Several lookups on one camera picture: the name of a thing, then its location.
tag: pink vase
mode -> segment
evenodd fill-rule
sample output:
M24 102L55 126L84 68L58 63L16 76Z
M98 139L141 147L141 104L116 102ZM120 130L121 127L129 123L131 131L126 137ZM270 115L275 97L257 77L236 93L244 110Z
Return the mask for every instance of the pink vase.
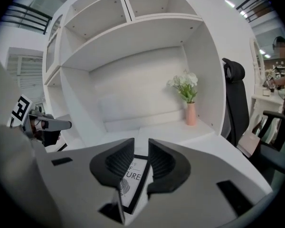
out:
M187 103L186 124L189 126L196 125L195 103Z

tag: chair headrest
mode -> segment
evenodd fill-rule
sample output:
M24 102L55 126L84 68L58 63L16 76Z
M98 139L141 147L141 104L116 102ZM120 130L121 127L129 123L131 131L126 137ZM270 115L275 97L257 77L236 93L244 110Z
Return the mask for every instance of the chair headrest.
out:
M245 69L237 62L230 61L227 58L222 59L226 64L224 65L225 78L231 82L243 80L245 77Z

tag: black railing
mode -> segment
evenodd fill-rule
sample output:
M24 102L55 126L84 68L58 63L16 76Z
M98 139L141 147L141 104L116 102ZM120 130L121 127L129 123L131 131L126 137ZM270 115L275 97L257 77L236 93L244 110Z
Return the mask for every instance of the black railing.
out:
M42 31L45 35L52 17L36 9L13 2L1 18L1 22L18 24Z
M257 18L274 11L269 0L245 0L237 7L237 10L245 16L250 23Z

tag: fingerprint logo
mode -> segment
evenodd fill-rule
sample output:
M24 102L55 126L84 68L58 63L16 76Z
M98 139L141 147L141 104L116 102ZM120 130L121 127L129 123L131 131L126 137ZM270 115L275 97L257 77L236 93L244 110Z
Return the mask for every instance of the fingerprint logo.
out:
M130 185L126 179L122 179L120 182L120 195L126 194L130 190Z

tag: black office chair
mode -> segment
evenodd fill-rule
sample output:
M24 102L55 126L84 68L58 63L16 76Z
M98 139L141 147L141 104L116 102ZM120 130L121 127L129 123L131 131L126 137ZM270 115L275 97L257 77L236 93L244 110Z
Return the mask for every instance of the black office chair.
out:
M224 65L224 72L226 79L226 110L228 110L223 129L225 129L226 139L237 147L238 141L249 126L248 105L245 85L243 83L245 70L237 62L226 58L223 58L223 61L226 63ZM274 118L285 119L283 114L271 111L264 111L263 115L268 118L258 135L260 139L265 135ZM264 168L272 167L285 174L285 155L263 141L259 142L249 160L261 173Z

